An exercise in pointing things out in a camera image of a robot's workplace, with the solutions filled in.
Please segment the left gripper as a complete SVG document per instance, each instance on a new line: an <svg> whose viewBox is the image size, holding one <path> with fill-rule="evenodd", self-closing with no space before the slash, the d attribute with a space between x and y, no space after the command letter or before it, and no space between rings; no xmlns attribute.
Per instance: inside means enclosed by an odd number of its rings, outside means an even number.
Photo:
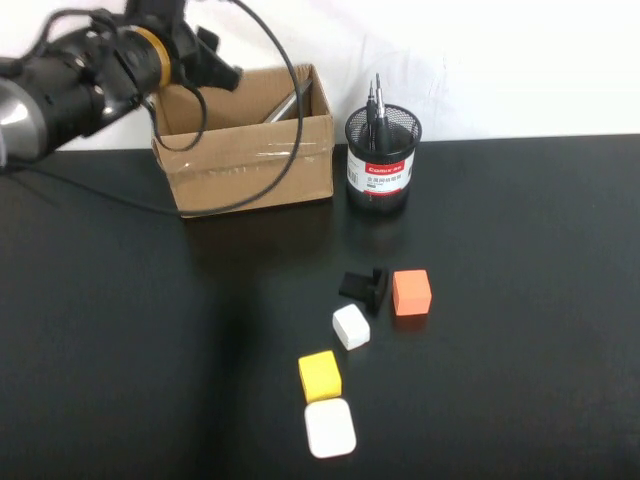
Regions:
<svg viewBox="0 0 640 480"><path fill-rule="evenodd" d="M128 95L147 95L181 82L197 53L195 34L185 21L184 1L127 1L118 18L117 78ZM235 91L244 74L217 54L219 37L199 26L199 42L214 53L201 53L197 86Z"/></svg>

